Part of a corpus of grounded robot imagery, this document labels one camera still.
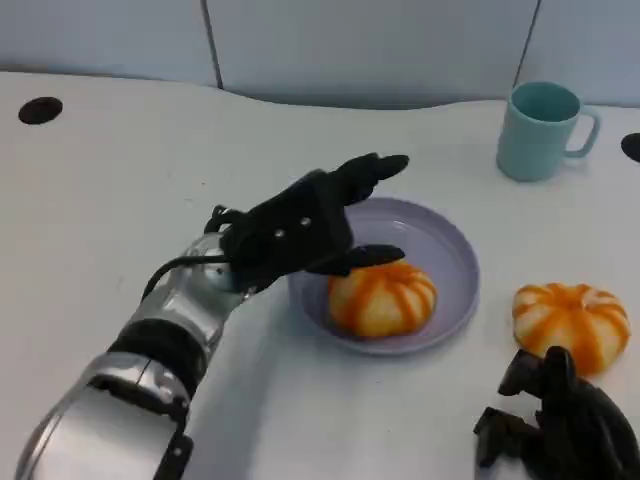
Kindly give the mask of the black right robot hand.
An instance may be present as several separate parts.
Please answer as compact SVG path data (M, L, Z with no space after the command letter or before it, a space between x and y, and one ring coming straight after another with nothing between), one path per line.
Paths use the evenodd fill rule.
M498 393L526 392L541 401L537 425L488 407L473 433L476 466L502 456L518 459L532 479L637 479L639 444L626 416L600 388L580 378L570 352L550 347L544 357L520 349Z

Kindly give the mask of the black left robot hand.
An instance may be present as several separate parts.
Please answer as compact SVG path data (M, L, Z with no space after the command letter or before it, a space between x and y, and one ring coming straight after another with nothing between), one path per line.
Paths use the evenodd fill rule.
M333 171L313 170L276 196L242 212L214 208L206 234L217 232L234 279L263 290L298 271L347 276L404 257L392 245L357 246L346 208L368 199L379 182L409 164L402 154L369 153Z

